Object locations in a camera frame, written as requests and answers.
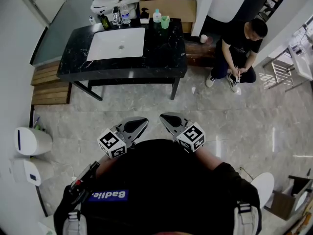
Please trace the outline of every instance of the sneaker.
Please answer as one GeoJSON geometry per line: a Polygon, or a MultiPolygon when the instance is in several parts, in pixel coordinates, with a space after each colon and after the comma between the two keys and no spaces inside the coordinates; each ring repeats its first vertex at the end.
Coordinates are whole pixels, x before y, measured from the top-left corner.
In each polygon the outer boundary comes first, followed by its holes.
{"type": "Polygon", "coordinates": [[[211,75],[209,75],[209,77],[205,81],[205,85],[210,88],[213,86],[215,80],[216,78],[213,78],[211,75]]]}
{"type": "Polygon", "coordinates": [[[229,81],[230,88],[233,92],[237,92],[238,91],[237,82],[234,81],[230,76],[231,74],[228,74],[227,76],[227,80],[229,81]]]}

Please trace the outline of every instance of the black t-shirt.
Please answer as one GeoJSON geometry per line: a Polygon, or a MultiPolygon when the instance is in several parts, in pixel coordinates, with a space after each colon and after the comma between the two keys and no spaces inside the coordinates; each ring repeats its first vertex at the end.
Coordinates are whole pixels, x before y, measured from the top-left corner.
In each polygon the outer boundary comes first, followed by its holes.
{"type": "Polygon", "coordinates": [[[230,51],[238,54],[246,55],[250,50],[258,53],[262,40],[252,41],[247,39],[244,32],[245,22],[230,22],[222,39],[225,43],[230,45],[230,51]]]}
{"type": "Polygon", "coordinates": [[[128,149],[97,180],[82,214],[88,234],[232,235],[237,200],[260,206],[257,189],[231,165],[210,171],[176,142],[152,140],[128,149]]]}

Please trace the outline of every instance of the jeans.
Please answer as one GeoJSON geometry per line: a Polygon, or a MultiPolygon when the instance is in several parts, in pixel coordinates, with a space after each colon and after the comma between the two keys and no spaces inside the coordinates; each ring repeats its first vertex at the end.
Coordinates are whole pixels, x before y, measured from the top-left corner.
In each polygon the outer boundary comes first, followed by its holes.
{"type": "MultiPolygon", "coordinates": [[[[221,49],[216,48],[216,63],[214,65],[213,70],[211,71],[211,76],[216,79],[220,79],[227,76],[228,63],[224,58],[224,54],[221,49]]],[[[234,65],[238,66],[238,68],[242,68],[245,66],[247,57],[244,54],[239,54],[234,50],[230,50],[231,57],[233,59],[234,65]]],[[[240,77],[240,83],[254,83],[256,80],[256,74],[251,66],[247,72],[242,73],[240,77]]]]}

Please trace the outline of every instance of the green cup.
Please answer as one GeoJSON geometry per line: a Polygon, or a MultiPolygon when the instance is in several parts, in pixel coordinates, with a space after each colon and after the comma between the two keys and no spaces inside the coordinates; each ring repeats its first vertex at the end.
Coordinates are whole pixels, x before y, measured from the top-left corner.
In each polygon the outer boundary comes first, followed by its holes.
{"type": "Polygon", "coordinates": [[[161,18],[161,26],[163,29],[167,29],[168,25],[170,24],[170,19],[166,20],[167,16],[162,16],[161,18]]]}

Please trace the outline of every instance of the sink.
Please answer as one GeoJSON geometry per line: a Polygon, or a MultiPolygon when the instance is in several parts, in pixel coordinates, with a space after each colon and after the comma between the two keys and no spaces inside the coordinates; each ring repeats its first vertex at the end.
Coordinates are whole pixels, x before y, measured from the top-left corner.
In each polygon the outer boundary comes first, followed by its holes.
{"type": "Polygon", "coordinates": [[[144,39],[145,28],[127,28],[95,33],[87,61],[141,57],[144,39]]]}

